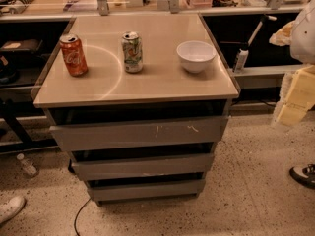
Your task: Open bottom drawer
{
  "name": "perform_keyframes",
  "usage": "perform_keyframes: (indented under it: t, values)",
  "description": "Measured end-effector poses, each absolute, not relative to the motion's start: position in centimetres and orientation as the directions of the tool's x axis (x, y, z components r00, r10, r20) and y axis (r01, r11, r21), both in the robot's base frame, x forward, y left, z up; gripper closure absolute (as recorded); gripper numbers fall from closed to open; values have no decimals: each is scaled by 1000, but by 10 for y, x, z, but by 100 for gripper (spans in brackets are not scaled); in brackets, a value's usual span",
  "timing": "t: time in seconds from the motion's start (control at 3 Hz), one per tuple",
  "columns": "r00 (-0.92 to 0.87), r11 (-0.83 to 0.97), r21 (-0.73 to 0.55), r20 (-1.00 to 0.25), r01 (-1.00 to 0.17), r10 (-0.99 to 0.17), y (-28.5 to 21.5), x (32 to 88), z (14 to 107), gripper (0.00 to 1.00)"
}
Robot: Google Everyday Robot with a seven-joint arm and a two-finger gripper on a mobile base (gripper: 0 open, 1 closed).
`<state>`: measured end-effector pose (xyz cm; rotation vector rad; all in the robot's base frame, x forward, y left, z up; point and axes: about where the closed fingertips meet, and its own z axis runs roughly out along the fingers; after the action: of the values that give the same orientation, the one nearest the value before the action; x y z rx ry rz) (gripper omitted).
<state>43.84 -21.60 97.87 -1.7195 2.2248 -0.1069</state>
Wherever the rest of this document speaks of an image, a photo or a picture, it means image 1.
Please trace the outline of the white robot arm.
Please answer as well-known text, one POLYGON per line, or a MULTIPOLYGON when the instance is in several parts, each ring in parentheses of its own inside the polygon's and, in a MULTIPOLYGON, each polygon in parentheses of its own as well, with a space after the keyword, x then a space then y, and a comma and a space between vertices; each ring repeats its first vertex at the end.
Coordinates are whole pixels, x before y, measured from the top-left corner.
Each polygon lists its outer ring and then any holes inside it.
POLYGON ((280 100, 276 104, 272 125, 292 127, 315 106, 315 0, 311 0, 296 19, 287 23, 269 42, 289 46, 290 56, 303 64, 283 76, 280 100))

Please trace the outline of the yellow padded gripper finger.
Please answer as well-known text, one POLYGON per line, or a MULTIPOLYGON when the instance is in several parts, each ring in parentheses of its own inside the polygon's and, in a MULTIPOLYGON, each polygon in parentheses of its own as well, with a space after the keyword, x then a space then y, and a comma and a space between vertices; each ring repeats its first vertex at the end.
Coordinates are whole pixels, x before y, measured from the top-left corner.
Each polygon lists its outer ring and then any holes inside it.
POLYGON ((307 65, 283 76, 280 100, 276 104, 272 125, 292 127, 315 105, 315 65, 307 65))

